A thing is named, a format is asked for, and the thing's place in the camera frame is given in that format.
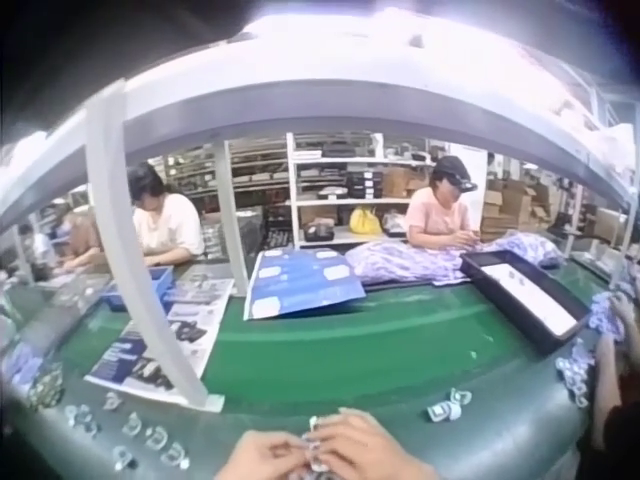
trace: black hair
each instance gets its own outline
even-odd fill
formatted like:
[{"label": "black hair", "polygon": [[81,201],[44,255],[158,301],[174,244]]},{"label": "black hair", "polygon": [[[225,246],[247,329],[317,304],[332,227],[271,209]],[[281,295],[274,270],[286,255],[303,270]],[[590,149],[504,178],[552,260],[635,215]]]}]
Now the black hair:
[{"label": "black hair", "polygon": [[444,172],[439,172],[434,170],[433,172],[431,172],[431,175],[429,176],[429,186],[435,190],[438,187],[438,184],[440,182],[442,182],[442,180],[444,180],[446,177],[446,174]]},{"label": "black hair", "polygon": [[18,227],[19,235],[29,235],[33,233],[33,226],[30,223],[23,223]]},{"label": "black hair", "polygon": [[155,168],[147,162],[129,167],[127,180],[129,182],[129,194],[134,202],[139,202],[145,194],[157,198],[171,191],[171,189],[167,188]]}]

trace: purple fabric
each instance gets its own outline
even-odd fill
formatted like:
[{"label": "purple fabric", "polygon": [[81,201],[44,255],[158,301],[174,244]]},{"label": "purple fabric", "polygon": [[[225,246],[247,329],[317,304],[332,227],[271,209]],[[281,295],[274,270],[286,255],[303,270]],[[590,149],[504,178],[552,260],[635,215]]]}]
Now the purple fabric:
[{"label": "purple fabric", "polygon": [[[546,238],[534,233],[514,233],[481,245],[478,251],[510,250],[544,267],[560,265],[562,254]],[[428,281],[451,285],[467,281],[460,272],[462,250],[427,250],[401,242],[370,242],[345,254],[364,285],[383,282]]]}]

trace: blue box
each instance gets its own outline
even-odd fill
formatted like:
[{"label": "blue box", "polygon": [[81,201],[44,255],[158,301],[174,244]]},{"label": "blue box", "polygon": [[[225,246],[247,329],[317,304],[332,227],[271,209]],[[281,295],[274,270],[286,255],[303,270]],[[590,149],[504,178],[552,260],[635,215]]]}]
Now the blue box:
[{"label": "blue box", "polygon": [[[149,275],[151,275],[153,291],[156,293],[158,298],[161,299],[173,284],[173,267],[153,267],[149,269]],[[127,311],[127,307],[124,304],[122,296],[118,292],[118,285],[116,285],[115,281],[109,284],[101,298],[109,306],[111,311]]]}]

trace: plastic bag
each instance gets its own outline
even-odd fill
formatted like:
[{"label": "plastic bag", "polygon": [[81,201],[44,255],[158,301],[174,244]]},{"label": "plastic bag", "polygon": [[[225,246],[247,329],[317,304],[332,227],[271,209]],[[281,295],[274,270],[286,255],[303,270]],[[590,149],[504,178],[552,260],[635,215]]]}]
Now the plastic bag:
[{"label": "plastic bag", "polygon": [[349,218],[349,229],[358,235],[379,235],[382,227],[373,211],[365,207],[357,207]]}]

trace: black container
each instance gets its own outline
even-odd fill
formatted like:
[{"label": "black container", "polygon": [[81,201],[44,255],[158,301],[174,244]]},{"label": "black container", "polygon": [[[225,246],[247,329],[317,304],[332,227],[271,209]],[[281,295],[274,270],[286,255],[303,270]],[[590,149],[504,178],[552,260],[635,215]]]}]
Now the black container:
[{"label": "black container", "polygon": [[[500,264],[510,265],[541,288],[576,319],[575,326],[560,337],[551,332],[518,298],[482,270],[483,267]],[[571,340],[587,321],[589,308],[578,297],[544,270],[513,252],[500,250],[497,252],[466,253],[462,255],[460,270],[544,355],[557,350]]]}]

